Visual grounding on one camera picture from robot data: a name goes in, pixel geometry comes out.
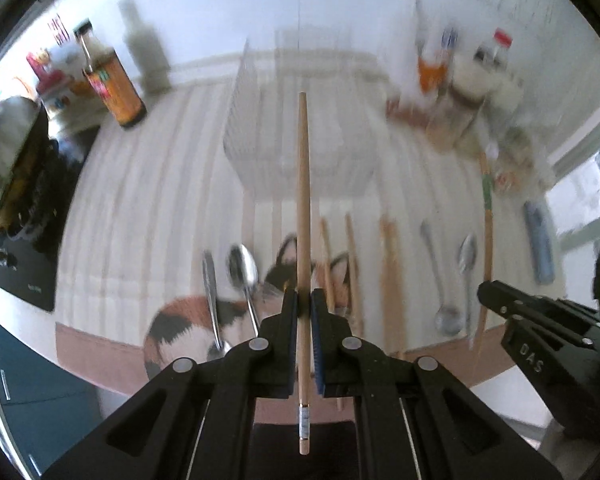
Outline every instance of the chopstick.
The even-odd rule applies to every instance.
[[[331,243],[329,242],[329,226],[327,219],[320,219],[320,234],[322,235],[322,257],[324,258],[324,290],[327,297],[327,309],[331,314],[336,312],[336,298],[333,292],[333,282],[331,281]],[[342,398],[336,399],[336,406],[339,412],[342,411]]]
[[[491,171],[487,155],[484,152],[480,154],[480,173],[482,174],[482,195],[484,197],[484,281],[490,282],[493,275],[493,210],[491,205]],[[487,323],[487,313],[487,308],[481,305],[475,334],[475,361],[472,380],[480,361],[482,336]]]
[[[300,454],[309,453],[309,387],[311,382],[311,188],[306,93],[298,107],[298,436]]]
[[[404,298],[402,296],[402,265],[395,222],[387,216],[380,218],[382,241],[382,320],[384,322],[384,351],[401,352],[405,345]]]
[[[358,256],[356,254],[356,241],[353,237],[353,224],[351,215],[344,217],[347,231],[347,250],[349,251],[349,287],[351,291],[351,332],[358,337],[364,336],[365,326],[360,307],[360,286],[358,283]]]

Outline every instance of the metal spoon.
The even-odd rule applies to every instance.
[[[211,326],[214,329],[215,343],[211,345],[207,353],[207,360],[223,357],[232,346],[220,337],[220,325],[218,324],[218,290],[216,288],[216,268],[214,259],[209,251],[202,256],[202,279],[205,282],[206,302],[211,313]]]
[[[477,243],[474,234],[470,234],[464,239],[460,250],[458,251],[458,269],[460,274],[464,276],[464,286],[466,287],[466,311],[464,313],[464,323],[466,327],[466,335],[469,339],[469,348],[474,347],[475,330],[473,307],[474,298],[471,293],[471,271],[474,270],[475,258],[478,252]]]
[[[258,267],[256,266],[256,262],[249,250],[240,244],[234,245],[229,249],[226,265],[229,269],[229,278],[232,285],[235,288],[241,289],[244,293],[249,316],[251,316],[253,331],[258,336],[260,321],[258,320],[258,314],[251,299],[251,290],[258,283]]]
[[[431,226],[427,221],[422,222],[420,226],[420,235],[424,241],[424,245],[429,251],[431,257],[431,267],[433,268],[433,276],[436,279],[438,287],[438,295],[440,297],[440,308],[436,312],[435,323],[436,329],[442,335],[452,337],[458,335],[462,330],[462,315],[458,307],[452,304],[445,304],[445,291],[442,287],[442,279],[440,278],[440,270],[436,261],[436,254],[433,250],[433,242],[431,241]]]

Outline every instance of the kitchen counter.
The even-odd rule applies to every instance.
[[[445,338],[434,328],[440,300],[419,227],[424,219],[430,222],[446,300],[463,308],[456,257],[469,232],[478,240],[474,286],[484,265],[478,164],[453,153],[440,155],[422,134],[387,124],[383,81],[359,78],[356,84],[379,166],[363,196],[313,201],[312,255],[321,254],[320,216],[330,224],[332,253],[346,250],[344,215],[349,212],[358,245],[364,336],[382,346],[378,222],[382,214],[396,219],[406,311],[401,350],[410,358],[435,355],[452,370],[460,361],[460,368],[467,368],[473,361],[464,332]],[[233,243],[253,251],[264,278],[282,241],[295,231],[296,207],[293,200],[254,200],[226,158],[222,140],[232,89],[233,79],[223,78],[156,96],[147,103],[146,119],[130,130],[105,118],[65,227],[56,309],[48,314],[0,290],[0,323],[7,330],[92,383],[132,394],[147,380],[143,346],[156,314],[176,298],[204,295],[203,250],[212,251],[218,295],[225,301],[242,299],[224,270]],[[280,98],[291,102],[297,93]],[[494,278],[530,294],[563,296],[555,240],[556,280],[549,286],[534,280],[522,209],[529,198],[542,197],[538,190],[494,196]],[[501,326],[502,320],[490,314],[488,328],[494,330],[487,332],[478,381],[511,366],[499,346]],[[230,333],[234,344],[251,336],[245,327]],[[204,337],[211,341],[210,330]]]

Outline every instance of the green object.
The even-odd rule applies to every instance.
[[[484,209],[491,211],[491,175],[482,176],[482,196],[484,198]]]

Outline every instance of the soy sauce bottle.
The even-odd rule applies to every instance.
[[[120,126],[130,128],[138,124],[146,115],[146,107],[122,68],[116,51],[93,35],[89,20],[78,25],[74,34],[86,58],[82,71],[96,94]]]

